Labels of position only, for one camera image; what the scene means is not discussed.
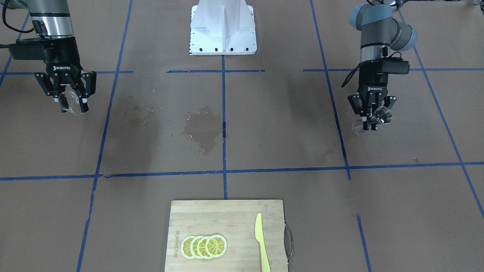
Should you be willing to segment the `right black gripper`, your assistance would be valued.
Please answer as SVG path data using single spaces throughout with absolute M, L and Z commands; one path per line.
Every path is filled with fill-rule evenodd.
M 75 37 L 62 39 L 43 39 L 44 47 L 50 53 L 50 59 L 44 60 L 45 72 L 34 74 L 45 95 L 52 96 L 59 102 L 61 84 L 68 84 L 78 90 L 78 102 L 81 113 L 89 110 L 88 98 L 96 92 L 96 72 L 84 71 Z

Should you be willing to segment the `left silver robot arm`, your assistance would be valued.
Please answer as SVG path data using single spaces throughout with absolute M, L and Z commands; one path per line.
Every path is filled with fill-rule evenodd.
M 393 17 L 404 4 L 404 0 L 369 0 L 350 13 L 350 24 L 361 32 L 361 56 L 342 86 L 358 73 L 358 89 L 347 99 L 361 117 L 356 124 L 359 130 L 376 131 L 379 124 L 392 120 L 391 108 L 397 98 L 388 94 L 388 76 L 410 71 L 401 53 L 415 45 L 418 33 Z

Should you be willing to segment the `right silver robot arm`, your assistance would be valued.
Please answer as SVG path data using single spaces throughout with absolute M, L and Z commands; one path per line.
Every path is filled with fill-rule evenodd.
M 82 115 L 88 112 L 88 98 L 96 91 L 96 72 L 83 69 L 68 3 L 65 0 L 2 0 L 2 22 L 18 33 L 6 21 L 8 9 L 26 9 L 32 20 L 36 38 L 18 39 L 1 45 L 14 60 L 42 60 L 46 68 L 35 78 L 47 96 L 59 104 L 63 113 Z

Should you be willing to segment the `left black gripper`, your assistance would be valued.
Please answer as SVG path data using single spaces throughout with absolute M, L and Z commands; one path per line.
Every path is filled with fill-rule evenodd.
M 391 108 L 397 100 L 388 95 L 389 60 L 367 60 L 358 67 L 358 94 L 349 95 L 347 99 L 353 112 L 361 117 L 357 125 L 360 131 L 370 130 L 371 110 L 377 107 L 373 113 L 373 131 L 377 131 L 379 124 L 392 121 Z

